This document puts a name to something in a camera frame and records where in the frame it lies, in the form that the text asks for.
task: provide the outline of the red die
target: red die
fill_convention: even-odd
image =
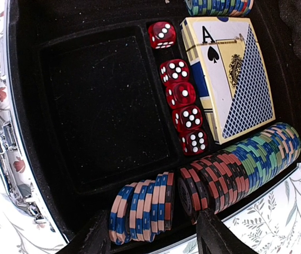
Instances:
[[[179,82],[167,86],[166,97],[169,106],[174,110],[193,104],[196,100],[196,93],[191,83]]]
[[[180,133],[180,140],[185,155],[198,155],[208,145],[207,135],[202,129]]]
[[[148,28],[151,47],[164,49],[176,41],[175,28],[168,22],[156,22]]]
[[[181,59],[167,61],[160,66],[161,80],[165,86],[173,82],[188,81],[189,68]]]
[[[192,131],[202,126],[202,113],[196,105],[178,108],[172,112],[172,120],[178,132]]]

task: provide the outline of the spade symbol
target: spade symbol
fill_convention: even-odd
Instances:
[[[220,56],[218,55],[216,50],[213,49],[213,47],[210,47],[209,50],[208,50],[208,59],[210,61],[214,61],[214,63],[217,63],[217,60],[220,59]]]

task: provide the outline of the chip stack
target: chip stack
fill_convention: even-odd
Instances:
[[[190,16],[246,16],[254,0],[185,0]]]
[[[134,241],[152,242],[155,236],[171,230],[175,182],[172,172],[156,180],[125,185],[113,203],[109,236],[116,245]]]
[[[206,207],[218,213],[257,190],[291,165],[300,151],[296,130],[276,123],[180,168],[179,196],[192,224]]]

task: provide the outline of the red and black poker chip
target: red and black poker chip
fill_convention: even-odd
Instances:
[[[220,208],[220,211],[222,211],[227,207],[229,201],[233,198],[233,189],[229,188],[231,186],[230,179],[227,176],[226,172],[224,170],[220,171],[217,168],[217,165],[213,164],[213,161],[209,160],[208,157],[202,158],[200,162],[210,167],[211,170],[216,174],[218,181],[221,183],[223,195],[224,195],[224,205],[221,206]]]
[[[199,200],[201,203],[201,208],[202,208],[202,210],[207,209],[208,208],[208,200],[209,200],[208,192],[207,192],[204,184],[202,183],[201,179],[195,172],[195,170],[193,168],[191,168],[188,171],[195,182],[195,185],[196,185],[196,188],[198,191]]]
[[[227,207],[229,207],[230,205],[236,202],[238,196],[238,189],[237,189],[237,183],[235,177],[233,173],[230,171],[230,168],[225,164],[225,162],[222,159],[217,157],[217,155],[210,156],[210,159],[213,162],[213,164],[216,165],[220,171],[223,170],[225,174],[228,176],[228,178],[230,179],[231,184],[229,188],[232,188],[233,190],[233,198],[230,199],[229,203],[227,204]]]
[[[249,193],[249,189],[250,189],[250,183],[249,183],[249,176],[247,174],[247,171],[244,168],[244,165],[242,164],[242,162],[238,159],[237,156],[235,156],[234,154],[228,152],[228,151],[223,151],[224,153],[228,154],[228,156],[230,158],[232,158],[234,160],[234,162],[236,163],[236,165],[238,166],[238,170],[241,173],[243,180],[244,180],[244,197],[245,198],[248,193]]]
[[[248,193],[246,190],[246,185],[245,185],[245,177],[244,177],[244,174],[246,174],[245,169],[243,168],[241,162],[238,159],[237,159],[237,161],[235,161],[234,158],[232,156],[230,156],[229,152],[223,151],[223,156],[225,156],[229,160],[229,162],[233,166],[235,172],[238,173],[238,176],[240,178],[241,185],[242,185],[242,195],[241,195],[240,199],[243,199],[246,197],[246,195]]]
[[[209,174],[207,171],[207,166],[200,162],[196,161],[191,164],[192,168],[195,169],[198,176],[202,180],[202,183],[205,185],[205,187],[209,190],[209,193],[212,198],[209,199],[209,206],[210,209],[215,211],[215,214],[220,211],[221,208],[221,196],[222,193],[222,186],[215,174]]]
[[[187,168],[181,168],[180,172],[181,177],[178,178],[180,199],[186,214],[191,219],[191,223],[196,224],[197,213],[201,210],[198,192]]]
[[[165,230],[171,230],[172,215],[174,213],[175,179],[174,174],[168,174],[165,199]]]
[[[240,200],[242,198],[243,195],[243,191],[242,191],[242,182],[241,182],[241,177],[239,172],[236,170],[236,167],[230,162],[229,158],[227,157],[226,154],[222,154],[219,153],[217,155],[221,160],[224,161],[224,163],[227,165],[227,167],[229,168],[229,170],[233,173],[234,177],[235,177],[235,181],[236,181],[236,186],[237,186],[237,191],[238,191],[238,197],[237,200],[235,202],[237,202],[238,200]]]

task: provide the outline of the floral tablecloth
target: floral tablecloth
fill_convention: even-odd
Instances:
[[[0,0],[0,37],[3,17],[4,1]],[[8,110],[6,91],[5,86],[0,87],[0,115]],[[18,179],[31,177],[26,173],[24,160],[12,159]],[[225,224],[258,253],[301,253],[301,168]],[[65,245],[58,230],[53,232],[45,224],[34,224],[31,217],[12,205],[0,179],[0,254],[56,253]],[[159,253],[198,253],[196,238],[186,239]]]

